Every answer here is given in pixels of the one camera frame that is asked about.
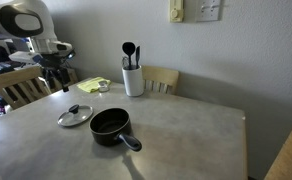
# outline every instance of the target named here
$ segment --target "glass lid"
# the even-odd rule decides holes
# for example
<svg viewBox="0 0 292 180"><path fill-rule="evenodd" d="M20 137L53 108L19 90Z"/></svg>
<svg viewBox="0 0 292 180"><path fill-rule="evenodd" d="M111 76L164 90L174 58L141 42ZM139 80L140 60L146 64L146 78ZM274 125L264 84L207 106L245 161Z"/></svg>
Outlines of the glass lid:
<svg viewBox="0 0 292 180"><path fill-rule="evenodd" d="M92 117L94 110L90 106L80 106L78 104L69 108L58 119L57 123L61 126L74 126Z"/></svg>

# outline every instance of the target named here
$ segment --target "white wall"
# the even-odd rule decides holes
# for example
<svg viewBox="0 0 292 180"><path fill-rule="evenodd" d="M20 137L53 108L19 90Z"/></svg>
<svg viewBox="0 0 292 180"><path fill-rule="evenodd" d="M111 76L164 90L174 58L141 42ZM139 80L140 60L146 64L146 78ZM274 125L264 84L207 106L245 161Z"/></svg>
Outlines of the white wall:
<svg viewBox="0 0 292 180"><path fill-rule="evenodd" d="M292 1L224 0L221 21L195 23L185 0L180 24L168 0L44 2L81 79L122 82L121 45L138 40L141 64L181 72L178 95L243 109L249 174L264 177L292 128Z"/></svg>

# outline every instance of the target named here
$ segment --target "light switch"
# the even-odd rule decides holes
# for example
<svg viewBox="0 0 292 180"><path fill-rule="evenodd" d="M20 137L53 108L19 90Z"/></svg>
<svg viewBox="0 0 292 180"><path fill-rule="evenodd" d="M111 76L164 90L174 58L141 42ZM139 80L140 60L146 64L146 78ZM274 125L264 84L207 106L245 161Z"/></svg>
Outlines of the light switch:
<svg viewBox="0 0 292 180"><path fill-rule="evenodd" d="M169 21L182 22L184 18L183 0L169 0Z"/></svg>
<svg viewBox="0 0 292 180"><path fill-rule="evenodd" d="M218 21L221 0L197 0L196 21Z"/></svg>

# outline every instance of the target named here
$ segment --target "cooking utensil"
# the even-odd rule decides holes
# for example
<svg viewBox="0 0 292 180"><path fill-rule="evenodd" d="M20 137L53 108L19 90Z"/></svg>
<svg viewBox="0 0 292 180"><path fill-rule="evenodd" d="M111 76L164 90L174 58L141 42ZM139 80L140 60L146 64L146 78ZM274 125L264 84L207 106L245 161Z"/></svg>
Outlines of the cooking utensil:
<svg viewBox="0 0 292 180"><path fill-rule="evenodd" d="M142 149L139 140L129 135L132 127L124 109L111 108L100 112L91 120L90 129L100 145L113 146L123 141L133 151Z"/></svg>
<svg viewBox="0 0 292 180"><path fill-rule="evenodd" d="M138 69L139 56L140 56L140 46L136 48L136 69Z"/></svg>
<svg viewBox="0 0 292 180"><path fill-rule="evenodd" d="M123 57L122 65L123 65L123 68L128 67L128 57Z"/></svg>
<svg viewBox="0 0 292 180"><path fill-rule="evenodd" d="M57 124L65 127L75 126L90 119L93 113L92 107L76 104L58 118Z"/></svg>
<svg viewBox="0 0 292 180"><path fill-rule="evenodd" d="M122 46L122 49L128 56L128 69L131 70L132 69L131 56L135 52L135 45L132 42L125 42Z"/></svg>

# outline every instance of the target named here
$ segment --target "utensil holder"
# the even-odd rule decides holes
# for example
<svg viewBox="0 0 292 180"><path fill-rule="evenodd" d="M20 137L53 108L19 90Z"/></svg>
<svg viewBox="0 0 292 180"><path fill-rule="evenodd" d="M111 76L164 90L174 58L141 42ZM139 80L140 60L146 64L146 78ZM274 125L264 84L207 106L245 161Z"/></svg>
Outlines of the utensil holder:
<svg viewBox="0 0 292 180"><path fill-rule="evenodd" d="M144 93L142 66L128 70L128 66L122 68L124 84L127 96L140 96Z"/></svg>

